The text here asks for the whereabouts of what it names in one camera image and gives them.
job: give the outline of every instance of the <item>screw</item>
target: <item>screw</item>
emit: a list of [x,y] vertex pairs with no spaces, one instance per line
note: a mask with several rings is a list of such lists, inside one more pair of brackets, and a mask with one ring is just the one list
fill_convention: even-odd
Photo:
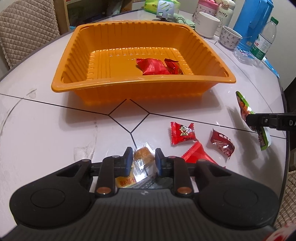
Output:
[[180,194],[190,194],[192,192],[192,189],[190,187],[180,187],[177,189],[177,192]]
[[111,192],[111,188],[109,188],[109,187],[100,187],[100,188],[98,188],[96,190],[96,192],[98,194],[104,194],[104,195],[106,195],[106,194],[109,194]]

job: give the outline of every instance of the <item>blue thermos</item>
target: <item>blue thermos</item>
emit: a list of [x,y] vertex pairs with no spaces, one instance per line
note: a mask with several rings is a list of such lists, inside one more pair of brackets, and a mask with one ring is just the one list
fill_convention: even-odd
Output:
[[272,0],[245,0],[234,30],[243,36],[238,47],[245,51],[251,49],[258,34],[263,30],[274,5]]

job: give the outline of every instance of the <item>orange plastic basket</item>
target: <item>orange plastic basket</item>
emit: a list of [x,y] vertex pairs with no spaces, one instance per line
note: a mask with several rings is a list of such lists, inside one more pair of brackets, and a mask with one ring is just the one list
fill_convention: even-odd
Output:
[[[136,58],[177,60],[184,75],[145,75]],[[158,21],[78,26],[62,55],[55,92],[74,91],[86,104],[122,99],[200,95],[235,83],[229,68],[190,27]]]

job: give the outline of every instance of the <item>green towel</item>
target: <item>green towel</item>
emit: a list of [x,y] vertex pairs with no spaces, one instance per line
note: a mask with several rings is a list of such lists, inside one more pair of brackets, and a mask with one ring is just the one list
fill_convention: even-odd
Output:
[[185,19],[182,15],[174,13],[174,21],[176,23],[187,24],[191,28],[195,28],[195,23],[189,19]]

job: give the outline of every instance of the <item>green snack package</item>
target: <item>green snack package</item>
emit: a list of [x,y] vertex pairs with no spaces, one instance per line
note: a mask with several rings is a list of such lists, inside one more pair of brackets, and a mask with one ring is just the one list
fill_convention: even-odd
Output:
[[[147,12],[156,14],[158,1],[159,0],[146,0],[144,5],[144,10]],[[175,5],[174,13],[178,13],[181,3],[179,3],[177,0],[168,0],[168,1],[174,3]]]
[[[252,111],[250,105],[245,100],[245,98],[242,96],[240,92],[235,92],[237,96],[237,102],[239,103],[239,108],[241,110],[241,117],[244,121],[246,121],[247,115],[255,114],[254,111]],[[255,126],[249,126],[249,128],[252,131],[255,131],[258,133],[258,139],[260,143],[261,150],[265,150],[267,147],[271,144],[271,137],[269,135],[269,131],[267,127],[255,127]]]

